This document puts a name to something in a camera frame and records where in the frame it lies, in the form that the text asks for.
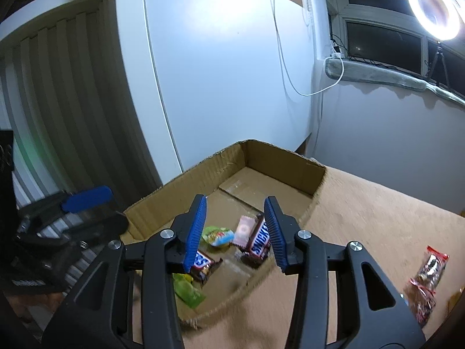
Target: torn cardboard edge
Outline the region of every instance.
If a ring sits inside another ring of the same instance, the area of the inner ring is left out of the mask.
[[[214,210],[216,216],[220,214],[219,206],[213,206],[213,203],[220,203],[218,201],[224,200],[225,196],[231,198],[230,203],[263,211],[264,198],[269,195],[276,195],[283,212],[294,216],[303,226],[302,223],[308,221],[316,205],[310,196],[317,191],[325,171],[324,166],[294,152],[256,140],[238,142],[203,160],[127,208],[125,214],[129,220],[129,230],[121,238],[126,244],[148,239],[164,226],[169,226],[176,215],[187,211],[198,193],[211,196],[208,197],[211,202],[208,204],[205,226],[222,226],[220,222],[215,222],[220,218],[212,216]],[[237,225],[240,212],[237,214],[228,217],[227,226],[233,225],[233,221]],[[243,284],[235,290],[231,289],[231,293],[215,306],[197,313],[187,311],[177,300],[178,314],[182,316],[184,324],[194,328],[213,325],[231,306],[259,285],[273,268],[274,258],[271,254],[250,278],[242,280]]]

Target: window frame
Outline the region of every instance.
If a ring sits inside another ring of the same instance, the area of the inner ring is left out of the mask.
[[[350,4],[349,0],[326,0],[326,6],[332,18],[331,24],[333,34],[341,38],[343,45],[347,48],[347,22],[383,27],[385,29],[420,37],[421,74],[411,71],[407,71],[407,73],[422,77],[427,75],[429,64],[428,41],[435,42],[436,39],[420,25],[415,17],[393,10]],[[443,42],[442,47],[465,61],[465,43],[459,38]]]

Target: cardboard box wall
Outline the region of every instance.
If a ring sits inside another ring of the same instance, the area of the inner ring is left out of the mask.
[[[267,143],[235,143],[129,207],[125,211],[129,229],[122,240],[125,244],[146,240],[169,227],[199,193],[207,196],[206,227],[235,231],[242,215],[254,217],[263,211],[269,195],[276,196],[285,214],[305,222],[314,208],[311,196],[325,171],[320,164]],[[235,247],[215,251],[201,244],[201,249],[215,260],[223,258],[223,263],[203,287],[206,299],[195,310],[176,296],[180,319],[195,328],[217,322],[276,266],[273,252],[258,269],[252,269],[238,261]]]

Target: blue object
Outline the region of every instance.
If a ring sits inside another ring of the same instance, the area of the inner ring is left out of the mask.
[[[99,186],[94,189],[71,195],[61,204],[65,213],[79,213],[113,199],[112,190],[108,186]]]
[[[284,272],[284,270],[289,266],[286,243],[269,198],[266,198],[264,201],[264,220],[267,222],[268,233],[270,234],[270,242],[273,247],[276,265],[278,265]]]
[[[198,194],[189,209],[189,215],[195,213],[192,220],[191,229],[185,241],[185,256],[183,261],[184,271],[188,273],[194,264],[197,255],[198,245],[201,241],[203,226],[206,219],[206,197]]]

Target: power cord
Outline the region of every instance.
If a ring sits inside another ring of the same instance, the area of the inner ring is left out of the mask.
[[[341,65],[342,65],[342,72],[341,72],[341,75],[339,76],[338,80],[334,84],[332,84],[330,86],[327,86],[326,88],[324,88],[322,90],[319,90],[318,92],[314,92],[314,93],[310,93],[310,94],[302,94],[295,88],[294,84],[292,83],[291,77],[289,76],[289,71],[287,70],[286,63],[284,61],[284,53],[283,53],[283,47],[282,47],[282,44],[281,44],[281,36],[280,36],[280,32],[278,30],[278,23],[276,22],[276,0],[273,0],[272,9],[273,9],[274,28],[276,30],[276,37],[278,39],[278,53],[280,55],[280,60],[282,60],[282,62],[283,62],[283,66],[284,66],[284,70],[285,70],[286,75],[287,75],[287,79],[289,80],[289,83],[291,84],[294,91],[297,94],[301,95],[301,96],[310,97],[310,96],[313,96],[315,94],[324,92],[325,90],[328,90],[329,88],[332,88],[333,86],[336,86],[339,83],[339,81],[341,81],[342,76],[344,75],[344,62],[343,62],[342,58],[339,58],[340,61],[341,61]]]

